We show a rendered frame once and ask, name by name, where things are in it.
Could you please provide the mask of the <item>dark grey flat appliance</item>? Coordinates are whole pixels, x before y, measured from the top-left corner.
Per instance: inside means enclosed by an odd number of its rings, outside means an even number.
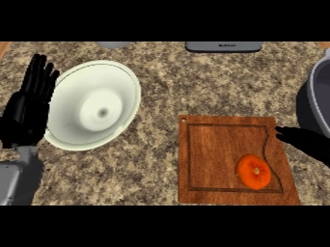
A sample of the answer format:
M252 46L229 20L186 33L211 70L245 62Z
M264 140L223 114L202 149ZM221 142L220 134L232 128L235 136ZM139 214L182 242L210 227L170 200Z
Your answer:
M201 53L244 53L263 49L261 41L188 41L186 50Z

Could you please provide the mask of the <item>orange squash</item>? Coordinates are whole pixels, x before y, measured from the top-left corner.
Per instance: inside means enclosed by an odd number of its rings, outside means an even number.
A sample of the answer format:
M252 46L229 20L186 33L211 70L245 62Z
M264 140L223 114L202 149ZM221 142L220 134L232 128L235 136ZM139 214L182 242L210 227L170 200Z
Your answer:
M272 172L267 162L255 154L245 154L236 164L236 174L244 185L260 190L269 186Z

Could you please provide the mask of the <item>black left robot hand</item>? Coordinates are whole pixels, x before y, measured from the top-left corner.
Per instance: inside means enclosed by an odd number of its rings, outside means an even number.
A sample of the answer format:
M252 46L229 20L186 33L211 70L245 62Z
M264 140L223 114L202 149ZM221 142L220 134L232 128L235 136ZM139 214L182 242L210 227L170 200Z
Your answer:
M3 148L36 146L41 141L50 113L50 101L61 72L47 56L33 56L21 90L10 96L0 116L0 141Z

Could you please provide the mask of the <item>white bowl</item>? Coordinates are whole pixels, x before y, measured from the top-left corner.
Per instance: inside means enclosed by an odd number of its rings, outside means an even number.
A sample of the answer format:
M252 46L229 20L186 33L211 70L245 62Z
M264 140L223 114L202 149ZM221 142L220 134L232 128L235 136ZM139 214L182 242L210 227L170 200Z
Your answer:
M140 80L126 65L97 60L75 66L58 79L46 140L65 151L96 149L127 129L140 103Z

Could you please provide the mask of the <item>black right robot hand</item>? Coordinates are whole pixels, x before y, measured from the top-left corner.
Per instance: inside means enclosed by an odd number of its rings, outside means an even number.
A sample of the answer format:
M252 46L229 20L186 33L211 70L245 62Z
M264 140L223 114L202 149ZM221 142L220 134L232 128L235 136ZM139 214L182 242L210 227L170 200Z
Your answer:
M317 132L289 126L278 126L276 138L319 160L330 169L330 138Z

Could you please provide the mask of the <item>brown wooden cutting board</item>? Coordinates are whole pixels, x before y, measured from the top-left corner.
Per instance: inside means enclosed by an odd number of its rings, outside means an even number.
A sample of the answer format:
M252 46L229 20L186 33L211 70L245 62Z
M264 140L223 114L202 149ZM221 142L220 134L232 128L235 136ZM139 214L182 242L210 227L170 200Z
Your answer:
M213 205L298 205L301 203L273 117L180 116L179 201ZM242 184L236 164L245 154L263 158L270 183Z

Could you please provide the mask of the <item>pale grey rounded object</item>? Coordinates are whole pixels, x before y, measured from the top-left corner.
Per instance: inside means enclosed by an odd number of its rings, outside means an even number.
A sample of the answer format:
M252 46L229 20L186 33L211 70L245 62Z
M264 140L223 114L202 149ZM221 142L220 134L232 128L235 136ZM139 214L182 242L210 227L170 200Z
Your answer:
M108 49L124 48L130 43L130 41L97 41L99 46Z

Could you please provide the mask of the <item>grey pot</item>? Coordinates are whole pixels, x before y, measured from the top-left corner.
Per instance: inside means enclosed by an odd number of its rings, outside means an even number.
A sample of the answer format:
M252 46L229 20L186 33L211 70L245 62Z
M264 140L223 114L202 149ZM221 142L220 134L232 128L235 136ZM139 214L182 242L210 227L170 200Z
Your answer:
M330 138L330 47L297 94L297 117L301 128Z

